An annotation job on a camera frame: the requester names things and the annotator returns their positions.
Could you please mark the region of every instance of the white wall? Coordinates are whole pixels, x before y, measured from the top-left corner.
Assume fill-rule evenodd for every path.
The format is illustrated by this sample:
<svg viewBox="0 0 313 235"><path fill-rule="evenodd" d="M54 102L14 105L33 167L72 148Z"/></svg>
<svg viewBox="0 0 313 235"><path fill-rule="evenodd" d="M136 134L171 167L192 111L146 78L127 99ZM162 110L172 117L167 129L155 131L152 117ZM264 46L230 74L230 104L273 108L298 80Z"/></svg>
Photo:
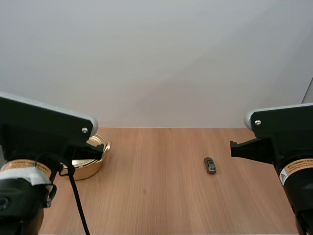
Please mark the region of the white wall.
<svg viewBox="0 0 313 235"><path fill-rule="evenodd" d="M241 127L300 103L310 0L2 0L0 90L102 126Z"/></svg>

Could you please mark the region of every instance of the wooden table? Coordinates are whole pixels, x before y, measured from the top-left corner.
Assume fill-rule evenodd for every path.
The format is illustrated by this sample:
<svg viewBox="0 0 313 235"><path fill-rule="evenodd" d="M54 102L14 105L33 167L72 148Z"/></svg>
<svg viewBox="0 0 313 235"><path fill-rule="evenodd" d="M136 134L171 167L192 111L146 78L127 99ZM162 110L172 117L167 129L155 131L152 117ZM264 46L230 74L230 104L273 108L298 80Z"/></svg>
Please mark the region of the wooden table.
<svg viewBox="0 0 313 235"><path fill-rule="evenodd" d="M296 234L273 166L230 156L246 129L100 128L103 168L78 181L91 234ZM211 157L216 175L206 172ZM83 234L68 179L45 209L41 234Z"/></svg>

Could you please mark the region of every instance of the warning label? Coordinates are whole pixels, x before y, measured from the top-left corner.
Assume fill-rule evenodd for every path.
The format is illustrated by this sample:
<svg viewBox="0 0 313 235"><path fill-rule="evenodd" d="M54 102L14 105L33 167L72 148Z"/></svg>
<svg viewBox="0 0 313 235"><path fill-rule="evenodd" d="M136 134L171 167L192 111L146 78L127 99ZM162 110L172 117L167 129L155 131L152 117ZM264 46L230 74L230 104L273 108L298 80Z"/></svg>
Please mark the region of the warning label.
<svg viewBox="0 0 313 235"><path fill-rule="evenodd" d="M289 163L287 166L284 167L284 169L282 169L279 174L280 182L282 183L282 185L284 185L289 176L299 170L303 170L306 168L313 168L313 159L300 159L295 162Z"/></svg>
<svg viewBox="0 0 313 235"><path fill-rule="evenodd" d="M6 163L0 171L8 170L8 169L14 169L14 168L25 168L25 167L32 167L34 166L35 161L33 160L27 160L27 159L19 159L19 160L13 160L8 163ZM39 170L41 170L48 178L50 178L51 170L44 164L37 162L36 166Z"/></svg>

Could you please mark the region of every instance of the gold tin can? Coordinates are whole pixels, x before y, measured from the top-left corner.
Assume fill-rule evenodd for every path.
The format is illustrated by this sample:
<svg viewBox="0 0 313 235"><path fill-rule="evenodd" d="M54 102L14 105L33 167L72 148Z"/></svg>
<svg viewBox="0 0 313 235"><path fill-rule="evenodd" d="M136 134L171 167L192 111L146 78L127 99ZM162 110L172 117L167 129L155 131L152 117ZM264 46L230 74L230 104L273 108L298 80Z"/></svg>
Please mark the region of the gold tin can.
<svg viewBox="0 0 313 235"><path fill-rule="evenodd" d="M72 164L75 167L75 173L74 173L75 180L83 180L97 173L100 170L102 163L106 158L107 152L110 150L110 147L111 147L111 142L105 143L104 139L98 134L91 136L89 140L87 141L87 143L93 146L103 144L104 149L103 149L102 158L101 160L94 160L94 159L73 160ZM66 166L64 166L62 173L63 174L67 173Z"/></svg>

